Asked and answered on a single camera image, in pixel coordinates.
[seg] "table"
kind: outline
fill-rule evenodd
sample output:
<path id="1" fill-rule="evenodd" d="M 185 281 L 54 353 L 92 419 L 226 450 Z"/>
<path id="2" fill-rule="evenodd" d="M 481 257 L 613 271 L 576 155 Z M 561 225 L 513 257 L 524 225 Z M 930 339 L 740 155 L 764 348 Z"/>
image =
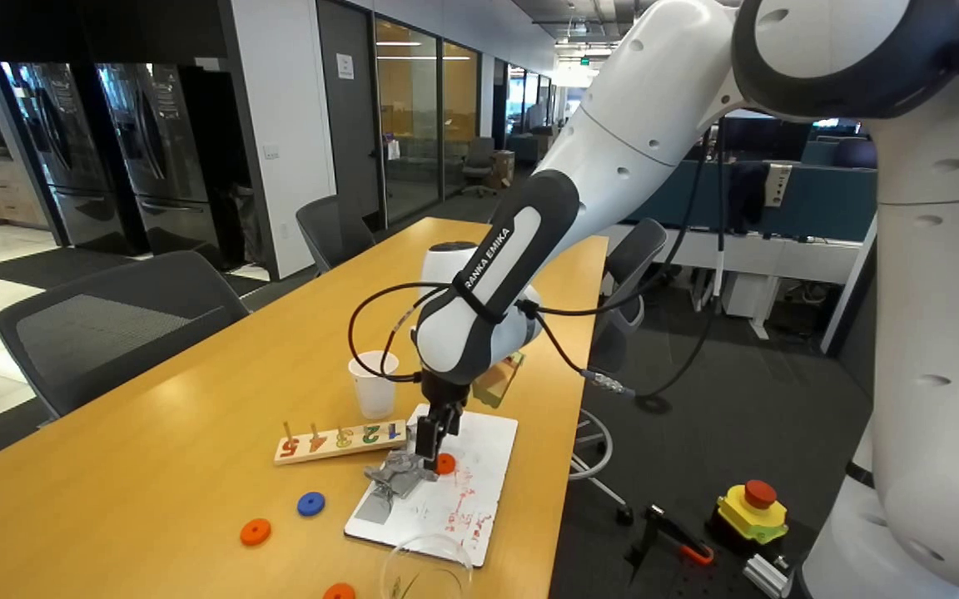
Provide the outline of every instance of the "table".
<path id="1" fill-rule="evenodd" d="M 343 524 L 381 455 L 273 466 L 273 445 L 282 422 L 298 434 L 357 422 L 349 311 L 415 281 L 427 245 L 481 235 L 475 223 L 423 221 L 2 450 L 0 597 L 319 597 L 334 583 L 377 597 L 386 545 L 345 538 Z M 603 257 L 603 235 L 556 257 L 535 278 L 543 302 L 592 306 Z M 381 348 L 410 301 L 377 302 L 359 319 L 359 348 Z M 586 363 L 592 319 L 549 328 Z M 406 339 L 396 353 L 415 367 Z M 501 411 L 520 434 L 475 599 L 549 597 L 579 395 L 584 379 L 549 339 L 528 343 Z M 419 390 L 404 387 L 396 416 L 415 404 Z M 329 505 L 300 518 L 298 501 L 311 488 Z M 256 515 L 273 535 L 245 551 L 240 531 Z"/>

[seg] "wooden table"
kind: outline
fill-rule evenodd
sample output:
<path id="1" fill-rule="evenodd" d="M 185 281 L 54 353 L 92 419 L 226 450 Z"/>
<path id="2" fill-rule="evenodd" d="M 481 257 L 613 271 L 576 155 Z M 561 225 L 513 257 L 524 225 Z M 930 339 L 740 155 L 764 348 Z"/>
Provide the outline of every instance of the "wooden table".
<path id="1" fill-rule="evenodd" d="M 481 240 L 483 225 L 423 221 L 354 264 L 108 394 L 0 452 L 0 597 L 319 597 L 354 583 L 377 597 L 386 545 L 343 535 L 381 455 L 273 466 L 282 422 L 298 434 L 357 422 L 345 315 L 381 288 L 415 281 L 423 251 Z M 535 291 L 549 306 L 592 306 L 607 240 L 553 260 Z M 381 348 L 412 296 L 377 302 L 359 348 Z M 592 319 L 549 319 L 586 363 Z M 404 367 L 415 357 L 396 343 Z M 584 379 L 549 339 L 525 348 L 501 416 L 520 419 L 502 509 L 473 597 L 549 597 Z M 399 390 L 396 416 L 419 404 Z M 316 518 L 298 515 L 311 488 Z M 273 535 L 245 551 L 245 518 Z"/>

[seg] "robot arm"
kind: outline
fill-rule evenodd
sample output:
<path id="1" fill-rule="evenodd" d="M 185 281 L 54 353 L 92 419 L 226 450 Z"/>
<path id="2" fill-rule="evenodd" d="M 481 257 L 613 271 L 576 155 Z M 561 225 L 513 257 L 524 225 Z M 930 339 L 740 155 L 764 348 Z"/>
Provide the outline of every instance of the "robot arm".
<path id="1" fill-rule="evenodd" d="M 817 576 L 823 589 L 811 593 L 957 597 L 957 65 L 959 0 L 744 0 L 737 18 L 717 0 L 655 0 L 452 288 L 423 306 L 415 351 L 430 416 L 415 431 L 415 452 L 434 461 L 439 440 L 455 434 L 466 387 L 528 339 L 515 296 L 535 271 L 631 216 L 717 116 L 733 108 L 859 116 L 879 146 L 881 294 L 870 496 L 881 518 L 845 515 L 845 484 L 828 526 L 855 518 L 887 545 L 865 554 L 879 544 L 825 526 L 820 545 L 836 545 L 825 556 L 841 559 L 841 568 Z"/>

